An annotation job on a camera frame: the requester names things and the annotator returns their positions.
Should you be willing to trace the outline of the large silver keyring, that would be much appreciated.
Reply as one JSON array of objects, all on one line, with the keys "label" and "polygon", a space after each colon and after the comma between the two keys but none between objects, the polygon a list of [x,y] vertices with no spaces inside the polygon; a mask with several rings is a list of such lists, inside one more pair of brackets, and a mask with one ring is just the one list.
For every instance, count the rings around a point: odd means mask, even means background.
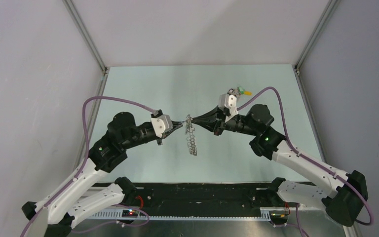
[{"label": "large silver keyring", "polygon": [[197,156],[196,137],[194,135],[194,131],[195,128],[192,124],[192,117],[190,114],[188,114],[185,119],[185,134],[187,136],[187,147],[189,149],[190,155]]}]

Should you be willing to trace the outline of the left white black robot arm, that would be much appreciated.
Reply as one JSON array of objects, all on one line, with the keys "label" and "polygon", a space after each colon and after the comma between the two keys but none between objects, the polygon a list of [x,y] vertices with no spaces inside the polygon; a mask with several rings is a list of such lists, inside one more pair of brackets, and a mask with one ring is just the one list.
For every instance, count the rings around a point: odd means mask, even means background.
[{"label": "left white black robot arm", "polygon": [[85,156],[84,161],[50,195],[39,202],[28,201],[22,211],[29,220],[24,237],[66,237],[83,220],[113,205],[132,205],[136,187],[126,177],[119,177],[98,193],[82,195],[127,159],[128,149],[162,140],[183,126],[161,111],[148,122],[136,125],[134,116],[121,112],[107,126],[107,132]]}]

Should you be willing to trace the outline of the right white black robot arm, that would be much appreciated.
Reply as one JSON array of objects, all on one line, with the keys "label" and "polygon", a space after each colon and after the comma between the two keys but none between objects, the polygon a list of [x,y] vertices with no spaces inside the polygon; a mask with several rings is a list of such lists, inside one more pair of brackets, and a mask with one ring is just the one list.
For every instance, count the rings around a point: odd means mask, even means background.
[{"label": "right white black robot arm", "polygon": [[271,127],[274,118],[266,105],[254,105],[245,116],[232,116],[228,109],[216,107],[191,121],[216,136],[223,131],[252,135],[249,145],[255,155],[282,164],[313,183],[302,186],[276,178],[266,196],[271,205],[303,203],[324,210],[343,226],[351,227],[358,222],[357,217],[368,200],[365,176],[357,170],[348,173],[308,158],[289,143],[287,136]]}]

